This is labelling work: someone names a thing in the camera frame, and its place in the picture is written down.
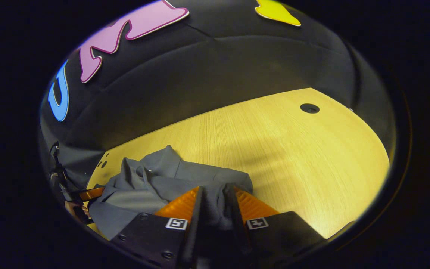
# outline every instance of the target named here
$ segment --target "light wood tabletop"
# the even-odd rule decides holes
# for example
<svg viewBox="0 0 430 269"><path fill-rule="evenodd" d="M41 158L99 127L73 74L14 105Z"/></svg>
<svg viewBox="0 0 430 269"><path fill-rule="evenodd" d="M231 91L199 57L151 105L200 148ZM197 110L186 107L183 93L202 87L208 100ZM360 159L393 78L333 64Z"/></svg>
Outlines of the light wood tabletop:
<svg viewBox="0 0 430 269"><path fill-rule="evenodd" d="M319 112L304 112L305 103ZM307 88L216 109L112 148L87 188L120 173L124 157L140 160L167 145L185 161L247 172L258 199L296 212L325 238L367 209L389 169L384 146L361 118Z"/></svg>

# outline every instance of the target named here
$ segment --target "blue letter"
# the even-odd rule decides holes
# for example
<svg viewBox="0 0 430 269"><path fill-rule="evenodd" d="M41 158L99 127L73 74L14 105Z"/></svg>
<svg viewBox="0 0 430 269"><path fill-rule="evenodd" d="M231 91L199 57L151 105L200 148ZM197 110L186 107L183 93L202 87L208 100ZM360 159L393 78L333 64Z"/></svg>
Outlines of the blue letter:
<svg viewBox="0 0 430 269"><path fill-rule="evenodd" d="M66 63L67 60L56 75L57 81L59 83L59 88L61 89L61 103L58 104L56 102L56 97L54 95L54 83L53 85L51 85L51 90L49 90L49 95L47 97L47 100L51 105L51 109L53 110L54 117L56 117L58 121L63 121L65 119L65 116L67 115L67 110L69 108L69 90L67 90L67 82L65 78Z"/></svg>

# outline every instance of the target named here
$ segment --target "pink letter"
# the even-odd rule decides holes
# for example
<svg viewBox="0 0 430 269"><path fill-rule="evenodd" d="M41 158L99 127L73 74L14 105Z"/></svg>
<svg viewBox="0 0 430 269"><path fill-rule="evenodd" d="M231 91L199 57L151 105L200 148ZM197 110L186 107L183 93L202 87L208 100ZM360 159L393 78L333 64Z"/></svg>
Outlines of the pink letter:
<svg viewBox="0 0 430 269"><path fill-rule="evenodd" d="M159 0L134 10L121 17L114 25L101 29L79 48L82 68L81 82L88 82L102 64L102 57L95 57L92 49L110 54L115 53L119 47L121 32L127 22L130 24L130 30L126 39L133 40L177 22L188 14L186 8L174 8L169 2Z"/></svg>

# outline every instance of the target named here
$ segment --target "foam letter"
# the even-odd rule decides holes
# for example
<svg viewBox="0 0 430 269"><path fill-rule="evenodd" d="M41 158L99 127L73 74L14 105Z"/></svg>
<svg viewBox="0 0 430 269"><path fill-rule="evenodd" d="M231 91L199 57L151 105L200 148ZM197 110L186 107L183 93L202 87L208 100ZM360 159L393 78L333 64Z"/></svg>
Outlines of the foam letter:
<svg viewBox="0 0 430 269"><path fill-rule="evenodd" d="M66 63L67 60L56 75L59 88L61 89L61 103L58 104L56 102L56 97L54 95L54 82L53 85L51 85L51 90L49 90L49 95L47 96L47 100L49 102L49 105L51 106L54 117L56 117L58 121L63 121L65 119L65 116L67 115L67 110L69 108L69 90L67 88L67 81L65 77Z"/></svg>
<svg viewBox="0 0 430 269"><path fill-rule="evenodd" d="M133 40L177 22L188 14L186 8L174 8L167 1L159 0L140 7L118 19L115 24L101 29L79 48L82 68L81 82L88 82L102 64L102 57L95 57L92 50L115 53L127 22L130 24L130 30L125 38Z"/></svg>
<svg viewBox="0 0 430 269"><path fill-rule="evenodd" d="M286 24L291 24L295 26L301 26L299 20L293 17L285 7L273 0L256 0L259 7L255 7L256 13L261 17L265 17L267 19L285 22Z"/></svg>

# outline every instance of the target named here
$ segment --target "orange strap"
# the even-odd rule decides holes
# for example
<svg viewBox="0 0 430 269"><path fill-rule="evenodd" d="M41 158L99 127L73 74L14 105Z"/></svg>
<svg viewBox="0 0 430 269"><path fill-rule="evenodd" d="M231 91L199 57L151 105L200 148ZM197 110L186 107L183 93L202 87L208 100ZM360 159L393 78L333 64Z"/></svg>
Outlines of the orange strap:
<svg viewBox="0 0 430 269"><path fill-rule="evenodd" d="M82 201L90 201L91 199L100 197L102 195L102 192L104 191L105 187L95 188L95 189L88 189L83 192L79 192L79 197L82 199Z"/></svg>

